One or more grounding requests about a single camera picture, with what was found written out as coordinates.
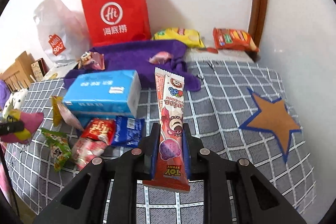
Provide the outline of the pink white dog snack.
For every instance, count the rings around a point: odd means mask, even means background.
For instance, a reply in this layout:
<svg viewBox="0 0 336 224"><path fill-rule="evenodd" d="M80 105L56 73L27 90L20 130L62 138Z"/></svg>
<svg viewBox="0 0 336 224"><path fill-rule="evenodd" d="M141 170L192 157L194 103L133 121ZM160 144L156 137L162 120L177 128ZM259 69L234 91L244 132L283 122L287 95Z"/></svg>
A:
<svg viewBox="0 0 336 224"><path fill-rule="evenodd" d="M85 70L105 70L104 55L98 52L86 51L79 59L79 69Z"/></svg>

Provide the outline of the green orange snack packet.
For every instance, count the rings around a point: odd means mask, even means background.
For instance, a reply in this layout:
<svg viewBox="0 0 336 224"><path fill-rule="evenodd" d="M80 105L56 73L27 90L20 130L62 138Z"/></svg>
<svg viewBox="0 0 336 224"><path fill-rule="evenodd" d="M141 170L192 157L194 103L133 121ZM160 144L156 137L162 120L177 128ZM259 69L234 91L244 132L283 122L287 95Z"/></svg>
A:
<svg viewBox="0 0 336 224"><path fill-rule="evenodd" d="M41 132L49 146L50 155L54 161L54 170L59 172L72 156L67 135L62 132L47 130L46 128L41 128Z"/></svg>

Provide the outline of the red Toy Story stick snack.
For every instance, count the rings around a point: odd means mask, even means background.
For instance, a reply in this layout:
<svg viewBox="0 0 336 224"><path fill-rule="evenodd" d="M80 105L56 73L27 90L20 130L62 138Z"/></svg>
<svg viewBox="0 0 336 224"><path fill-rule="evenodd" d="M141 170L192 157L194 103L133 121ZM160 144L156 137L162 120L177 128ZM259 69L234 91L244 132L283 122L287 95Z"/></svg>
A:
<svg viewBox="0 0 336 224"><path fill-rule="evenodd" d="M155 175L145 186L188 193L189 180L183 160L183 88L180 75L155 68L155 86L159 110L160 137Z"/></svg>

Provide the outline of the yellow rice cracker packet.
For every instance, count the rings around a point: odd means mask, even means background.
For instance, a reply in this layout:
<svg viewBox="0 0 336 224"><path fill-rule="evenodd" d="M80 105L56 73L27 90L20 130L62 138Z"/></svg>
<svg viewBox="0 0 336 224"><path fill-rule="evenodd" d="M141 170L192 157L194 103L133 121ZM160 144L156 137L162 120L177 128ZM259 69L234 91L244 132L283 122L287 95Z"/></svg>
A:
<svg viewBox="0 0 336 224"><path fill-rule="evenodd" d="M62 97L51 96L53 124L55 127L64 121L67 125L76 128L79 131L84 131L79 120L71 113L71 111L62 103Z"/></svg>

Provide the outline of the red Haidilao paper bag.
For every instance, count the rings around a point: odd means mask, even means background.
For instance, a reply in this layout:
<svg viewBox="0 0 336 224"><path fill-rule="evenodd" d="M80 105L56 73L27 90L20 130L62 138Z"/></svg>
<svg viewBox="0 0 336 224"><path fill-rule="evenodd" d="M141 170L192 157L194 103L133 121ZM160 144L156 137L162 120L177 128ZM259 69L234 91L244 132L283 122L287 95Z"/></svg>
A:
<svg viewBox="0 0 336 224"><path fill-rule="evenodd" d="M149 40L146 0L81 0L92 46Z"/></svg>

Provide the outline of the white Miniso plastic bag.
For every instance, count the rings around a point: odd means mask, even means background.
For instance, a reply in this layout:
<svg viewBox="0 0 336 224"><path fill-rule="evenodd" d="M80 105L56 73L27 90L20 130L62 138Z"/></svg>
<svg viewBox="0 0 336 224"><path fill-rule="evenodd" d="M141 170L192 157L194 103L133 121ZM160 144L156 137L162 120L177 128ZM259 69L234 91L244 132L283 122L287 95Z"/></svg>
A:
<svg viewBox="0 0 336 224"><path fill-rule="evenodd" d="M61 0L41 2L34 22L43 51L58 67L78 61L91 48L87 29Z"/></svg>

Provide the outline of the red festive snack packet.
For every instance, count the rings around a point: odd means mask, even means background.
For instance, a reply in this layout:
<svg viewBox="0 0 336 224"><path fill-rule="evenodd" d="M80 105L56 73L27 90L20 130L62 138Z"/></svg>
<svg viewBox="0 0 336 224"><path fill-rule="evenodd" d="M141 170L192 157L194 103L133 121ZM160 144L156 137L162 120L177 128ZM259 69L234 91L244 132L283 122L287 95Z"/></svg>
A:
<svg viewBox="0 0 336 224"><path fill-rule="evenodd" d="M83 133L82 138L103 141L107 145L111 145L116 132L116 122L113 119L93 118Z"/></svg>

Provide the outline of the small pink candy packet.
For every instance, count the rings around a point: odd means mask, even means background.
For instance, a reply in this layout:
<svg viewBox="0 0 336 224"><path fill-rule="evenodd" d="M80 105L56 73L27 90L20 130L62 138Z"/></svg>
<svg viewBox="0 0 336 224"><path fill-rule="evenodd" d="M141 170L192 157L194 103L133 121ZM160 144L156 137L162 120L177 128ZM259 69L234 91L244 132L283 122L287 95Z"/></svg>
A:
<svg viewBox="0 0 336 224"><path fill-rule="evenodd" d="M173 58L171 53L161 51L149 59L149 63L154 65L165 64Z"/></svg>

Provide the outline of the orange star patch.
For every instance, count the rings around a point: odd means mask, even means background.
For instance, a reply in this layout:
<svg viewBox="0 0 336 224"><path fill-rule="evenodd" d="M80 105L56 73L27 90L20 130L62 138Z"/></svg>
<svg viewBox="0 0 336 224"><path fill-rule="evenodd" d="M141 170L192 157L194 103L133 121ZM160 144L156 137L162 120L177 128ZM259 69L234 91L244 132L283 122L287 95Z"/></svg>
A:
<svg viewBox="0 0 336 224"><path fill-rule="evenodd" d="M289 115L285 101L281 97L271 101L262 98L250 88L247 91L251 95L257 111L245 120L239 128L272 134L282 153L283 161L287 162L292 134L301 133L301 126Z"/></svg>

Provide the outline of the blue tissue pack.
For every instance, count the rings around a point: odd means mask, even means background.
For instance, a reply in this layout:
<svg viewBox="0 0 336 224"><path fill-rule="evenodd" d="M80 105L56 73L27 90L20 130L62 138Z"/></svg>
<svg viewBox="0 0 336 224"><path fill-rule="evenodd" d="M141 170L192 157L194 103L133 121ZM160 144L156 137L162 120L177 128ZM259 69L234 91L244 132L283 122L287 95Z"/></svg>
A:
<svg viewBox="0 0 336 224"><path fill-rule="evenodd" d="M79 118L135 118L141 93L137 71L105 71L79 75L63 104Z"/></svg>

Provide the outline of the orange cracker pack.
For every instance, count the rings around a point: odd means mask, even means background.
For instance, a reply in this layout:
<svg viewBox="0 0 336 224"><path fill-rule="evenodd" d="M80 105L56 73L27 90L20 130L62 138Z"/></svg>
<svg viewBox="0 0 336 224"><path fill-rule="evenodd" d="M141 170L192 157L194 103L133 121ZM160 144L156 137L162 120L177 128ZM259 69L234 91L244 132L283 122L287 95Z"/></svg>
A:
<svg viewBox="0 0 336 224"><path fill-rule="evenodd" d="M213 38L217 50L259 52L252 36L243 30L214 28Z"/></svg>

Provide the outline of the purple towel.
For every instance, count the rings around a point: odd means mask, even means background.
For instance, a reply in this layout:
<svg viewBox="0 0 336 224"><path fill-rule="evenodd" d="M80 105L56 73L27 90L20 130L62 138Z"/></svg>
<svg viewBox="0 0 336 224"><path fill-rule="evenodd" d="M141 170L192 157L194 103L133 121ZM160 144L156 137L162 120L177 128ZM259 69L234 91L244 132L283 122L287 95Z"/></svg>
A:
<svg viewBox="0 0 336 224"><path fill-rule="evenodd" d="M136 70L142 88L155 88L154 71L158 67L185 78L185 90L198 92L201 82L187 72L184 55L187 45L178 40L146 40L93 47L91 52L104 55L106 71ZM168 52L173 58L164 64L152 64L149 59L159 52Z"/></svg>

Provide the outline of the grey checked bed cover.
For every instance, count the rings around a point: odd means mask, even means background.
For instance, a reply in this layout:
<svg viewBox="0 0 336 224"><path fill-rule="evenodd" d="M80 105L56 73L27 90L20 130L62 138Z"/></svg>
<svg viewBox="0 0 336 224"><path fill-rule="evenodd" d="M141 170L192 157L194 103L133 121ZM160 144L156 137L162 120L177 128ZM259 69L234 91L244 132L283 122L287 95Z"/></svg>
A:
<svg viewBox="0 0 336 224"><path fill-rule="evenodd" d="M201 79L198 92L185 92L184 122L192 135L223 159L250 160L258 170L284 195L302 216L313 203L315 178L309 162L303 133L291 138L287 162L271 133L244 131L239 126L257 107L248 92L255 91L270 101L285 100L282 79L276 71L252 63L225 61L194 61L188 71ZM76 131L67 124L54 127L51 96L64 96L63 79L33 83L23 102L28 113L43 112L42 127L66 133L69 142L77 141ZM139 98L137 116L145 119L145 133L150 134L158 122L157 95L154 89L144 89ZM60 172L54 171L49 147L38 130L29 145L9 144L5 160L14 190L34 213L46 205L78 173L67 162ZM190 192L178 194L137 185L137 223L202 223L203 183L190 182Z"/></svg>

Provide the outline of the yellow chips bag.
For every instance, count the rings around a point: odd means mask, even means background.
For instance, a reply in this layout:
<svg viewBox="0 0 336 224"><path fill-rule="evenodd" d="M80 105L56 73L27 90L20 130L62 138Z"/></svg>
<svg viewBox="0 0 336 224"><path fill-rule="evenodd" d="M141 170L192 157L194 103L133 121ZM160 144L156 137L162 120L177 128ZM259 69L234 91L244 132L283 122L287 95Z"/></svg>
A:
<svg viewBox="0 0 336 224"><path fill-rule="evenodd" d="M152 40L178 40L189 48L204 48L199 32L185 28L167 28L156 32Z"/></svg>

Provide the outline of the blue snack packet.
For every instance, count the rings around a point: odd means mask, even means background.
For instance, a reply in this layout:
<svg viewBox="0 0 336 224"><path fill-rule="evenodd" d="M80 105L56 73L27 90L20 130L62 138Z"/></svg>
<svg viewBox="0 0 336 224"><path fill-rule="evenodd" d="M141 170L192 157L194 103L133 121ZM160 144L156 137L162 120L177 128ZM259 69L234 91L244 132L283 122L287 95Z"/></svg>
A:
<svg viewBox="0 0 336 224"><path fill-rule="evenodd" d="M111 146L137 148L143 136L145 120L116 116L115 121L116 132Z"/></svg>

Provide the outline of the pink yellow snack packet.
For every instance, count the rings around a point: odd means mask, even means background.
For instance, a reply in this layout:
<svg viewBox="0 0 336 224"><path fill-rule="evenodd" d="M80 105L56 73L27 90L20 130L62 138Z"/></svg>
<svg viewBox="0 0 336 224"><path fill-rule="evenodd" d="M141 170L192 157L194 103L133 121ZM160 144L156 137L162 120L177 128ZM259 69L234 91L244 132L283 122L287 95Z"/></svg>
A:
<svg viewBox="0 0 336 224"><path fill-rule="evenodd" d="M44 114L26 113L12 109L1 121L1 141L5 143L29 144L44 120Z"/></svg>

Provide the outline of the pale pink snack packet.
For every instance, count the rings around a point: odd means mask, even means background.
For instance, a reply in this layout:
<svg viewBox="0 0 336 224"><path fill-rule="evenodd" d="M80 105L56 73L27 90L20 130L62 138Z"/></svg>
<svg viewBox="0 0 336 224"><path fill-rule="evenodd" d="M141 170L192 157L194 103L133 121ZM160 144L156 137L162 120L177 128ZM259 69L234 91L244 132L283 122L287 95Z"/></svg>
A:
<svg viewBox="0 0 336 224"><path fill-rule="evenodd" d="M102 155L106 147L103 141L79 138L71 149L72 161L82 170L92 159Z"/></svg>

